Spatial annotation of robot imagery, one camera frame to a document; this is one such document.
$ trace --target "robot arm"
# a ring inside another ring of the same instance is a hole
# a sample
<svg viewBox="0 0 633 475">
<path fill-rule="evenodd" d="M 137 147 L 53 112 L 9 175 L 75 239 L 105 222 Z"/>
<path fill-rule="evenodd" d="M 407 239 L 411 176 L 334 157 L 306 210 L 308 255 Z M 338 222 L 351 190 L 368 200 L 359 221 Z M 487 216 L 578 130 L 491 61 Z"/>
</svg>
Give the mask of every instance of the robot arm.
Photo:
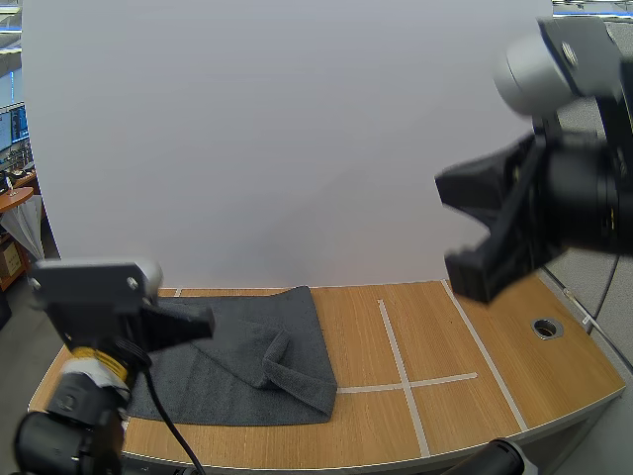
<svg viewBox="0 0 633 475">
<path fill-rule="evenodd" d="M 598 18 L 539 26 L 541 37 L 512 46 L 495 72 L 534 133 L 435 178 L 442 203 L 490 228 L 477 248 L 445 257 L 453 289 L 480 302 L 567 246 L 633 254 L 633 63 Z M 578 97 L 595 97 L 606 141 L 561 130 L 556 111 Z"/>
</svg>

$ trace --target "white backdrop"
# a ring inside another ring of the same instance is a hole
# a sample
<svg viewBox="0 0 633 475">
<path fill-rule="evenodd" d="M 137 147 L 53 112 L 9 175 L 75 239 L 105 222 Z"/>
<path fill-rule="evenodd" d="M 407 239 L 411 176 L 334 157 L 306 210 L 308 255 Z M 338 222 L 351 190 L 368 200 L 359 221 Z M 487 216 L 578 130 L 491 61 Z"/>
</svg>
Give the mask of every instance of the white backdrop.
<svg viewBox="0 0 633 475">
<path fill-rule="evenodd" d="M 433 176 L 529 129 L 492 66 L 548 0 L 29 2 L 25 98 L 62 257 L 182 287 L 437 279 L 479 225 Z"/>
</svg>

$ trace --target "white tape line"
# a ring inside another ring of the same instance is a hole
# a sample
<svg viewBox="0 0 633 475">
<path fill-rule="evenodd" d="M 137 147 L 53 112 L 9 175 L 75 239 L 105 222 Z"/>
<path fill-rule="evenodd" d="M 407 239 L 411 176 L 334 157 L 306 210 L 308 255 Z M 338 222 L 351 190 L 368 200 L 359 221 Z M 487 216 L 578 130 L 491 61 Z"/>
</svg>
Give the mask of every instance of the white tape line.
<svg viewBox="0 0 633 475">
<path fill-rule="evenodd" d="M 338 394 L 354 394 L 354 393 L 375 393 L 378 391 L 391 391 L 393 389 L 402 389 L 402 384 L 381 384 L 378 386 L 353 386 L 350 388 L 338 388 Z"/>
<path fill-rule="evenodd" d="M 424 379 L 422 381 L 411 381 L 411 388 L 419 388 L 420 386 L 431 386 L 433 384 L 452 383 L 453 381 L 464 381 L 465 379 L 473 379 L 477 377 L 477 373 L 456 374 L 455 376 L 446 376 L 444 378 Z"/>
<path fill-rule="evenodd" d="M 453 295 L 453 291 L 448 286 L 448 284 L 446 283 L 445 280 L 442 280 L 442 285 L 444 286 L 444 290 L 446 290 L 446 294 L 448 294 L 448 296 L 450 297 L 451 301 L 453 301 L 453 305 L 455 306 L 455 308 L 459 312 L 459 315 L 462 316 L 462 320 L 466 324 L 466 327 L 468 328 L 469 332 L 471 333 L 471 336 L 475 340 L 475 343 L 479 347 L 480 352 L 482 353 L 482 355 L 484 356 L 484 359 L 488 363 L 488 367 L 491 368 L 491 371 L 493 372 L 493 375 L 495 376 L 495 379 L 497 380 L 497 384 L 498 384 L 499 388 L 501 389 L 501 392 L 503 393 L 503 396 L 505 397 L 505 400 L 507 401 L 508 405 L 510 406 L 510 410 L 514 414 L 514 417 L 516 418 L 516 421 L 518 422 L 518 426 L 521 428 L 521 430 L 527 430 L 527 424 L 523 420 L 523 416 L 521 415 L 521 412 L 518 410 L 518 407 L 516 406 L 516 403 L 512 399 L 512 395 L 508 391 L 507 386 L 505 385 L 505 381 L 503 381 L 503 378 L 501 378 L 501 375 L 499 374 L 499 372 L 497 370 L 497 367 L 495 366 L 495 363 L 493 362 L 493 359 L 489 355 L 488 350 L 484 346 L 484 343 L 479 338 L 479 335 L 477 334 L 477 331 L 475 330 L 475 327 L 473 327 L 473 324 L 471 324 L 471 321 L 468 320 L 468 316 L 466 315 L 466 312 L 464 312 L 464 309 L 462 309 L 462 306 L 460 305 L 460 303 L 457 301 L 457 299 Z"/>
<path fill-rule="evenodd" d="M 394 329 L 389 321 L 389 315 L 387 315 L 387 307 L 382 300 L 378 301 L 378 307 L 380 308 L 380 315 L 383 316 L 383 323 L 385 324 L 385 330 L 387 330 L 387 336 L 389 337 L 389 343 L 392 346 L 392 352 L 396 359 L 396 366 L 398 367 L 398 373 L 403 383 L 403 389 L 405 390 L 405 398 L 407 399 L 408 410 L 411 412 L 411 419 L 413 420 L 413 427 L 415 428 L 415 435 L 417 435 L 417 443 L 419 445 L 420 455 L 422 457 L 429 457 L 430 452 L 428 450 L 428 443 L 426 442 L 426 435 L 424 435 L 424 427 L 422 427 L 422 420 L 419 418 L 419 412 L 415 405 L 415 399 L 413 398 L 413 392 L 411 386 L 408 383 L 407 372 L 405 371 L 405 364 L 403 358 L 400 355 L 398 349 L 398 342 L 394 335 Z"/>
</svg>

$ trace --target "ceiling light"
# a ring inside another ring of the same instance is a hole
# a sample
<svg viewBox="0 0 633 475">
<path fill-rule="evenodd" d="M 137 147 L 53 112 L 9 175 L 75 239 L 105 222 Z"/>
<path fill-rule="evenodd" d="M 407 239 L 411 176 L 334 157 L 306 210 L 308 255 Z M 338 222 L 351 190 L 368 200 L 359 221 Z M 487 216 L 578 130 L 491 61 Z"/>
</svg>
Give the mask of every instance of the ceiling light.
<svg viewBox="0 0 633 475">
<path fill-rule="evenodd" d="M 0 15 L 15 15 L 22 10 L 19 5 L 0 5 Z"/>
<path fill-rule="evenodd" d="M 0 54 L 11 54 L 12 52 L 22 52 L 22 47 L 2 47 Z"/>
<path fill-rule="evenodd" d="M 21 35 L 22 27 L 0 27 L 0 34 L 2 33 L 12 33 L 14 35 Z"/>
</svg>

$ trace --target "curved table edge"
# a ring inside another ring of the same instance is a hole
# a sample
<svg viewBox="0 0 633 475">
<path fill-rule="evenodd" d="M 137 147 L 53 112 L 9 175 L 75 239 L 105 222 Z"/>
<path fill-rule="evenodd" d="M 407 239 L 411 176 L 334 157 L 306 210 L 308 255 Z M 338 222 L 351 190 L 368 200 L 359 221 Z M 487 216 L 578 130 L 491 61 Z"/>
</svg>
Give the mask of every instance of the curved table edge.
<svg viewBox="0 0 633 475">
<path fill-rule="evenodd" d="M 591 411 L 604 406 L 610 403 L 612 400 L 617 398 L 622 394 L 622 392 L 626 389 L 626 386 L 622 386 L 617 391 L 599 399 L 587 406 L 584 406 L 580 409 L 577 409 L 565 416 L 557 418 L 549 423 L 542 424 L 541 426 L 532 427 L 528 430 L 524 430 L 522 432 L 517 432 L 513 435 L 509 435 L 505 438 L 512 440 L 514 442 L 529 442 L 536 439 L 539 436 L 546 436 L 550 433 L 554 433 L 559 430 L 563 430 L 564 428 L 568 428 L 575 423 L 578 423 L 585 419 L 585 415 L 590 413 Z M 447 466 L 447 462 L 450 460 L 456 460 L 461 457 L 468 456 L 478 449 L 483 447 L 485 444 L 480 443 L 478 445 L 473 445 L 470 447 L 460 448 L 459 450 L 452 450 L 449 452 L 438 453 L 436 455 L 430 455 L 428 457 L 420 457 L 414 458 L 410 460 L 399 460 L 395 462 L 383 462 L 376 463 L 370 465 L 359 465 L 359 466 L 349 466 L 349 467 L 326 467 L 326 468 L 247 468 L 247 467 L 218 467 L 215 465 L 204 465 L 205 468 L 209 468 L 209 473 L 214 474 L 226 474 L 226 475 L 237 475 L 242 473 L 269 473 L 271 475 L 292 475 L 292 474 L 303 474 L 307 473 L 311 474 L 319 474 L 319 473 L 336 473 L 336 474 L 365 474 L 365 473 L 392 473 L 398 471 L 410 472 L 412 469 L 420 469 L 423 468 L 425 470 L 434 470 Z M 131 453 L 123 451 L 123 455 L 126 458 L 139 460 L 139 461 L 147 461 L 153 462 L 156 464 L 169 464 L 171 466 L 180 466 L 187 467 L 193 466 L 191 463 L 178 461 L 178 460 L 168 460 L 158 457 L 151 457 L 148 455 L 141 455 L 137 453 Z"/>
</svg>

